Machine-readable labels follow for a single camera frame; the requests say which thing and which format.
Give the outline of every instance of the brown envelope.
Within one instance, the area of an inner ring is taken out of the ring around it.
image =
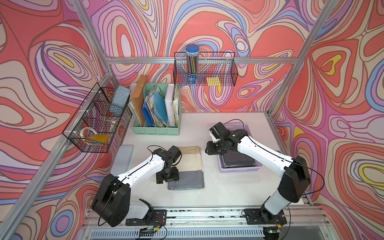
[[[143,104],[144,104],[144,95],[143,95],[143,89],[145,82],[147,80],[146,75],[141,75],[139,80],[137,81],[137,85],[133,93],[131,94],[131,99],[133,103],[133,107],[135,108],[136,114],[139,117],[139,121],[141,123],[141,126],[144,126],[145,124],[145,118],[143,115]]]

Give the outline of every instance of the aluminum frame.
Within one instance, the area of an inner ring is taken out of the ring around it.
[[[221,59],[221,58],[203,58],[203,59]],[[106,57],[106,60],[109,64],[173,64],[175,58],[172,57]],[[296,57],[235,57],[236,64],[252,64],[252,63],[262,63],[262,64],[296,64],[298,58]]]
[[[290,85],[290,83],[293,81],[294,76],[296,75],[297,71],[299,70],[302,62],[305,59],[306,54],[308,53],[310,47],[312,46],[313,42],[315,41],[318,33],[320,32],[321,28],[323,27],[325,21],[327,20],[327,17],[331,13],[334,6],[339,2],[339,0],[327,0],[323,9],[321,10],[318,18],[315,20],[314,26],[311,29],[310,33],[308,34],[307,39],[304,41],[304,44],[298,54],[298,57],[296,58],[235,58],[236,63],[281,63],[281,64],[294,64],[289,72],[287,77],[285,78],[283,84],[280,86],[278,92],[276,93],[268,112],[270,113],[270,110],[276,109],[281,97],[284,95],[286,89]],[[104,70],[106,71],[105,75],[103,76],[102,80],[100,81],[101,86],[105,86],[108,83],[108,78],[111,77],[111,83],[114,87],[117,87],[119,85],[116,77],[114,76],[110,64],[118,64],[118,63],[173,63],[173,58],[116,58],[116,57],[106,57],[104,49],[101,46],[101,43],[96,35],[96,31],[94,29],[94,26],[91,22],[91,19],[86,11],[86,8],[84,7],[83,1],[81,0],[73,0],[74,7],[79,15],[79,18],[86,30],[87,35],[89,36],[91,43],[96,49],[97,55],[100,59],[100,62],[102,66],[104,67]],[[92,99],[92,95],[89,100],[84,102],[83,107],[81,108],[84,110],[89,104],[90,100]],[[70,125],[70,127],[73,127],[80,119],[80,116],[77,116],[74,120],[73,124]],[[56,165],[58,164],[58,161],[61,159],[62,155],[64,154],[65,150],[69,146],[70,142],[65,138],[65,136],[62,136],[59,140],[59,142],[55,145],[54,149],[51,151],[49,156],[45,159],[37,173],[34,175],[32,180],[27,185],[26,189],[23,191],[19,199],[16,201],[16,203],[13,205],[11,210],[8,212],[7,216],[3,220],[2,224],[0,225],[0,240],[8,240],[11,239],[14,232],[18,228],[19,224],[22,222],[23,218],[25,217],[26,213],[34,203],[36,197],[40,193],[41,189],[44,187],[45,183],[47,182],[48,178],[52,174],[53,170],[55,169]]]
[[[111,73],[107,72],[100,80],[100,86],[107,85],[110,78]],[[84,104],[77,112],[76,117],[73,119],[71,124],[69,124],[69,131],[72,131],[75,125],[78,123],[78,121],[83,115],[83,112],[87,109],[95,94],[97,94],[97,91],[91,92],[89,98],[84,101]],[[71,141],[69,141],[64,135],[61,134],[59,141],[56,143],[48,157],[39,167],[36,174],[28,183],[27,187],[24,189],[20,197],[12,206],[8,214],[5,216],[3,222],[0,224],[0,240],[8,240],[12,238],[18,226],[23,221],[24,217],[35,202],[37,196],[43,189],[44,185],[55,170],[55,167],[59,163],[60,159],[62,158],[63,154],[66,152],[70,144]]]
[[[301,64],[305,60],[306,55],[308,54],[310,48],[312,47],[313,43],[315,42],[317,36],[319,35],[321,29],[323,28],[325,22],[327,21],[329,15],[331,14],[332,10],[335,8],[336,4],[339,2],[339,0],[327,0],[321,9],[319,16],[317,17],[316,21],[313,24],[312,29],[310,30],[307,38],[305,39],[299,54],[298,54],[298,60],[295,65],[293,65],[290,70],[288,71],[287,77],[284,79],[283,83],[277,90],[277,93],[273,97],[272,103],[269,105],[268,112],[274,112],[276,108],[278,107],[281,98],[285,95],[288,86],[291,84],[291,82],[294,80],[297,72],[300,69]]]
[[[92,24],[91,18],[88,15],[87,9],[85,8],[83,1],[73,0],[73,6],[76,9],[77,15],[79,16],[80,21],[84,26],[85,32],[89,40],[91,41],[91,44],[96,50],[96,53],[100,59],[101,65],[103,66],[106,73],[111,73],[113,76],[111,78],[112,86],[114,88],[117,88],[117,86],[119,86],[119,82],[117,81],[115,75],[113,74],[110,64],[108,64],[107,62],[105,51],[101,46],[101,42],[99,38],[97,37],[96,30]]]
[[[224,227],[227,230],[246,229],[252,225],[247,225],[246,219],[242,216],[242,210],[245,208],[253,208],[260,206],[231,206],[231,207],[155,207],[155,209],[167,210],[167,229],[184,229],[189,228],[193,230],[201,230],[206,228]],[[325,216],[325,211],[320,206],[290,206],[290,212],[284,209],[284,214],[287,222],[291,222],[291,226],[320,226],[330,229],[331,223]],[[108,225],[98,226],[99,215],[94,211],[87,213],[81,229],[83,234],[77,240],[91,240],[94,230],[112,229],[116,231],[124,229],[134,229],[137,227],[125,226],[125,220],[116,227]],[[254,227],[274,227],[273,224],[254,225]],[[106,236],[106,238],[113,239],[113,236]]]

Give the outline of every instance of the white binder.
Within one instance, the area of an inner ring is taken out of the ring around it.
[[[175,88],[175,84],[168,84],[167,94],[164,98],[166,102],[167,116],[170,127],[175,127],[175,115],[173,113],[172,99],[173,99],[173,89]]]

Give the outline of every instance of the purple basket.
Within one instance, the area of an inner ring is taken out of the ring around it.
[[[225,127],[228,130],[233,131],[233,130],[236,130],[236,129],[242,129],[243,128],[243,124],[241,124],[241,123],[228,123],[228,124],[225,125]],[[248,125],[244,124],[244,129],[248,133],[248,135],[251,136],[251,132],[249,131]],[[259,170],[260,168],[263,167],[263,164],[261,164],[258,161],[255,161],[257,166],[254,166],[254,167],[223,168],[222,164],[221,164],[221,158],[222,158],[221,155],[217,155],[219,171],[221,173],[223,173],[223,172],[249,172],[249,171],[257,171],[257,170]]]

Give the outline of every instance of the mint green magazine holder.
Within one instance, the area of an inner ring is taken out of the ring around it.
[[[144,96],[149,92],[153,86],[158,86],[161,91],[161,95],[165,97],[167,93],[168,83],[146,83],[144,85],[143,94]],[[137,135],[169,135],[169,136],[179,136],[180,135],[180,125],[181,125],[181,115],[182,115],[182,107],[181,107],[181,95],[180,95],[180,86],[179,88],[179,124],[178,127],[170,127],[169,122],[167,127],[150,127],[147,122],[145,122],[144,127],[141,127],[137,119],[133,123],[133,131]]]

